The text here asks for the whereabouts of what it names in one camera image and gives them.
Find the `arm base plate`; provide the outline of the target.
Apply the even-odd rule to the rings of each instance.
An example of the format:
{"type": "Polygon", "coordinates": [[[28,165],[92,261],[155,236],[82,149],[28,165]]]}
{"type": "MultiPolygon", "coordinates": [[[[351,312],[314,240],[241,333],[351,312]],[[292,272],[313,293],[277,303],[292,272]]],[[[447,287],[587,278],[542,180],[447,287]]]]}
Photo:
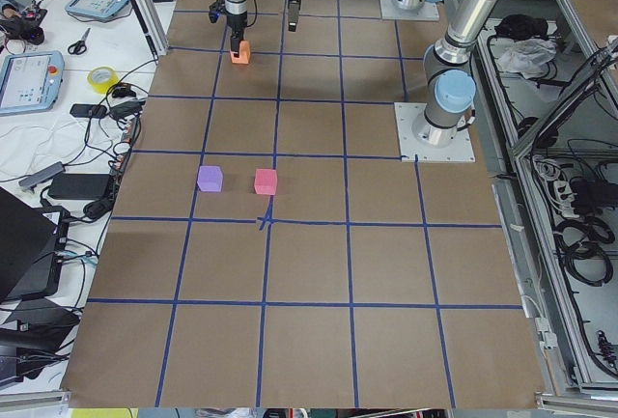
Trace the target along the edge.
{"type": "Polygon", "coordinates": [[[396,102],[395,122],[403,162],[474,163],[476,158],[464,116],[451,128],[437,128],[425,118],[425,103],[396,102]]]}
{"type": "Polygon", "coordinates": [[[439,21],[436,3],[427,0],[379,0],[384,20],[439,21]]]}

